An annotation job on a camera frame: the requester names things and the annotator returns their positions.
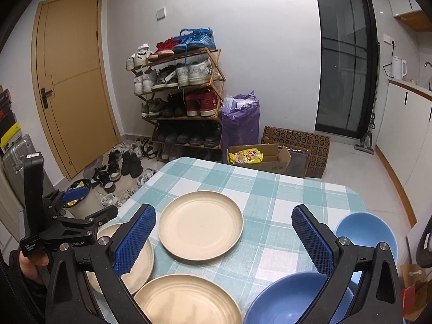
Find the metal bolt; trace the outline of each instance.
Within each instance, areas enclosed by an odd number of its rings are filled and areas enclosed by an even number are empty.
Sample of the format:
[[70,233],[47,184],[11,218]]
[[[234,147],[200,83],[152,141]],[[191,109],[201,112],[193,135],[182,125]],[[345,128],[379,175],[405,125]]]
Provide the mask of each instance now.
[[341,236],[338,240],[339,240],[340,244],[343,246],[348,246],[351,243],[349,241],[349,239],[346,238],[345,236]]
[[109,236],[102,236],[101,238],[99,238],[98,244],[101,246],[105,246],[108,244],[109,241],[110,241]]
[[388,244],[385,242],[380,242],[379,243],[379,247],[383,250],[383,251],[388,251],[389,247]]
[[63,242],[60,245],[60,251],[66,251],[69,248],[69,244],[67,242]]

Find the red sneaker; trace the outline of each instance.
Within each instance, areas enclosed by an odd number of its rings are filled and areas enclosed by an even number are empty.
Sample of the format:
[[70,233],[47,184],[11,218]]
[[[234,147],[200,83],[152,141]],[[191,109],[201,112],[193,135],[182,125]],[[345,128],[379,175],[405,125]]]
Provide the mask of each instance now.
[[172,38],[169,38],[163,43],[159,43],[156,45],[157,50],[155,54],[159,56],[174,55],[174,51],[172,49],[177,46],[178,43],[180,43],[180,40],[173,40]]
[[189,92],[184,96],[186,101],[186,113],[188,117],[195,117],[198,115],[200,106],[198,104],[198,96],[194,92]]
[[198,95],[200,99],[200,112],[202,117],[210,117],[216,114],[217,110],[217,95],[214,90],[205,90]]

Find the blue bowl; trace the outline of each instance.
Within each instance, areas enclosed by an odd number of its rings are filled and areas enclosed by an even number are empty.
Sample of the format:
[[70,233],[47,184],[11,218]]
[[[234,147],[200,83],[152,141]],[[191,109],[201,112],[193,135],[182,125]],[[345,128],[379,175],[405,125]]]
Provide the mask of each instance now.
[[[315,299],[327,276],[301,272],[288,275],[269,285],[252,302],[243,324],[295,324]],[[345,316],[353,293],[347,289],[331,324]]]
[[[356,212],[347,215],[336,227],[337,237],[346,236],[358,246],[375,248],[378,243],[384,241],[390,246],[394,262],[397,262],[397,242],[392,230],[381,218],[367,212]],[[351,281],[358,284],[361,272],[355,272]]]

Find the white kettle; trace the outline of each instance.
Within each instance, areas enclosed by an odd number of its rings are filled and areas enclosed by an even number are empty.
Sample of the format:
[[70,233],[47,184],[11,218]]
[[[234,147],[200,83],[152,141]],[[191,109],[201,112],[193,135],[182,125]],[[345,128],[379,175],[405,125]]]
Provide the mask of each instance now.
[[400,57],[392,56],[391,64],[392,78],[402,80],[407,75],[407,62]]

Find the table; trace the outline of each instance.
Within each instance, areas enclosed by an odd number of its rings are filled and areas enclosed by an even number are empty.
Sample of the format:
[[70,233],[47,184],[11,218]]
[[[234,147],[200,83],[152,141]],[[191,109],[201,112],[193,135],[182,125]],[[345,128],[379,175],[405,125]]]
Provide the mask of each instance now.
[[[161,212],[172,200],[197,190],[218,191],[230,197],[243,212],[245,224],[237,245],[222,258],[187,265],[169,257],[158,240],[157,226]],[[151,279],[183,273],[211,280],[233,297],[243,316],[273,281],[295,272],[316,271],[291,225],[295,206],[304,203],[332,230],[345,215],[365,210],[361,197],[345,186],[188,157],[167,163],[104,227],[129,221],[143,203],[154,206],[157,215],[150,234],[155,251]],[[100,301],[100,295],[97,299],[105,319],[116,323],[106,302]]]

